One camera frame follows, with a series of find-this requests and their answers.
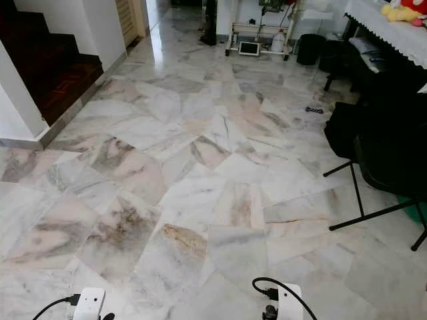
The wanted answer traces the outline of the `white wheeled rack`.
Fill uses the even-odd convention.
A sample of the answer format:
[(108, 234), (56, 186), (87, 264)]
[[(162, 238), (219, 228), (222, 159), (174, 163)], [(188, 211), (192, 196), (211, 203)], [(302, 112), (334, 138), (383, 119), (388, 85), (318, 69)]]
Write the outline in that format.
[[(296, 11), (299, 9), (299, 0), (258, 0), (260, 6), (260, 17), (256, 23), (242, 23), (237, 20), (241, 0), (231, 0), (231, 13), (229, 23), (229, 34), (227, 37), (225, 56), (238, 54), (238, 46), (241, 41), (259, 43), (262, 48), (261, 54), (280, 55), (283, 61), (287, 61), (292, 55), (293, 47), (289, 44), (291, 33), (296, 24)], [(266, 13), (282, 12), (280, 23), (274, 25), (266, 23), (264, 17)], [(286, 34), (286, 44), (283, 53), (269, 51), (272, 37), (283, 30)]]

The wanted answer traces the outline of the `black bench with cushion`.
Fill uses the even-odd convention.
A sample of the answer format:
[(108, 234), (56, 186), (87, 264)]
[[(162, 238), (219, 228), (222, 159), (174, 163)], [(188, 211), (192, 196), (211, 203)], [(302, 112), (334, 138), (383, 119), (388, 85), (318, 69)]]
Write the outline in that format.
[(372, 37), (351, 37), (348, 40), (328, 41), (321, 51), (318, 67), (328, 73), (323, 90), (343, 77), (350, 80), (351, 91), (371, 87), (378, 76), (396, 75), (418, 68), (393, 46)]

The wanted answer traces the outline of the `white plastic bottle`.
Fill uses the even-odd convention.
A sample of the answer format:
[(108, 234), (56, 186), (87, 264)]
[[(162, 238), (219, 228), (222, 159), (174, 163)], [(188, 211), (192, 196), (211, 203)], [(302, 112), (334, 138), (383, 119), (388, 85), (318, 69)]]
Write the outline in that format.
[(284, 52), (284, 45), (286, 44), (286, 34), (283, 30), (279, 30), (274, 37), (272, 37), (272, 42), (270, 45), (269, 51), (282, 54)]

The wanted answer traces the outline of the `light wooden door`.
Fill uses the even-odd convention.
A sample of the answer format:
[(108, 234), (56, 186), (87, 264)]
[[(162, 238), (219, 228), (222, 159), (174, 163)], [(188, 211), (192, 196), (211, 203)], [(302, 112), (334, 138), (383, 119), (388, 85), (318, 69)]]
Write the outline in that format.
[(135, 47), (149, 34), (147, 0), (115, 0), (125, 46)]

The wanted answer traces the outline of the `dark wooden staircase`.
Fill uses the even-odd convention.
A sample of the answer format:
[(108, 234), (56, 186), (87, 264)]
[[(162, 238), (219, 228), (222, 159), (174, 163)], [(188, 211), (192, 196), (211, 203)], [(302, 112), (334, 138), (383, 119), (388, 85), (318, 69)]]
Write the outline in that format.
[(42, 13), (4, 12), (1, 39), (47, 125), (54, 125), (103, 74), (72, 34), (52, 33)]

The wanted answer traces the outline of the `black upright stand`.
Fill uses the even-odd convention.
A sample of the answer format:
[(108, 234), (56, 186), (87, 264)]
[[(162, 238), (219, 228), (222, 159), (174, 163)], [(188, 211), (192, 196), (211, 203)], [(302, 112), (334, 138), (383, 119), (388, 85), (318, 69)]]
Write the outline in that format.
[(203, 9), (205, 19), (202, 25), (200, 42), (204, 43), (204, 45), (216, 46), (218, 43), (216, 34), (218, 0), (204, 0)]

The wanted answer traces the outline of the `green plastic object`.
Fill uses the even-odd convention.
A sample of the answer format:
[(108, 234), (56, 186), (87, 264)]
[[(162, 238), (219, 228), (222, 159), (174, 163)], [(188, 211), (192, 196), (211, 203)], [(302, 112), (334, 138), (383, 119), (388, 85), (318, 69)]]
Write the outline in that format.
[(427, 217), (427, 202), (418, 202), (417, 205), (409, 205), (409, 207), (404, 208), (404, 211), (408, 214), (410, 219), (420, 223), (422, 219), (418, 211), (421, 211), (421, 214)]

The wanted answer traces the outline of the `black chair thin metal legs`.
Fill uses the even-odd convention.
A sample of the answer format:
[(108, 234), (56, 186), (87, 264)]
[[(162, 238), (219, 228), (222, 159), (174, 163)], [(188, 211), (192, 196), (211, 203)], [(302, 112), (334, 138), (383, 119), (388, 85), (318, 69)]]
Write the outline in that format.
[(414, 124), (411, 119), (379, 115), (369, 107), (336, 103), (332, 116), (326, 121), (324, 134), (332, 151), (347, 162), (324, 173), (328, 177), (347, 167), (351, 176), (361, 173), (372, 188), (397, 196), (405, 201), (366, 213), (357, 195), (359, 217), (336, 223), (330, 231), (375, 219), (384, 214), (412, 205), (424, 230), (410, 247), (416, 252), (427, 240), (427, 131), (426, 123)]

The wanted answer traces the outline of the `table with white lace cloth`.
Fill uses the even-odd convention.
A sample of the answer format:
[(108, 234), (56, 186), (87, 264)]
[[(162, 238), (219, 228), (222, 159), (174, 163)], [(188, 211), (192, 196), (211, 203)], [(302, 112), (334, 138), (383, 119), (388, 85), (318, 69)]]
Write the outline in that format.
[(389, 22), (380, 12), (384, 4), (381, 0), (350, 0), (344, 13), (409, 61), (427, 69), (427, 29), (409, 22)]

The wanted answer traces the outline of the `white framed tablet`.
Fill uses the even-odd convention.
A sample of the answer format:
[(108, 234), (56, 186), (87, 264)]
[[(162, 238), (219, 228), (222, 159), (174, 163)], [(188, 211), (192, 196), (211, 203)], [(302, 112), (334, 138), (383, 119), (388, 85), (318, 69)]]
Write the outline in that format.
[(238, 55), (259, 56), (261, 48), (259, 43), (241, 41), (238, 46)]

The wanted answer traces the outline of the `black round bin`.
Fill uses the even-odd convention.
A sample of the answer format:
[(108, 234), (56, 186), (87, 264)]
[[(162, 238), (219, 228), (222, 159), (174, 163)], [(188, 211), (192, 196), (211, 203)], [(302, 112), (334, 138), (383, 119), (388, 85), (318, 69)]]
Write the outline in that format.
[(323, 35), (306, 33), (297, 42), (297, 63), (302, 66), (314, 66), (327, 39)]

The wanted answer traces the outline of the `yellow and red plush toy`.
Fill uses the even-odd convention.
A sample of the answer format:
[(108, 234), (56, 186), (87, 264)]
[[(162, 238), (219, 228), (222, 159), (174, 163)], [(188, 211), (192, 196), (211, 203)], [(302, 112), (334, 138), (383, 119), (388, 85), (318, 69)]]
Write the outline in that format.
[(405, 21), (415, 27), (427, 27), (427, 0), (390, 0), (380, 13), (388, 21)]

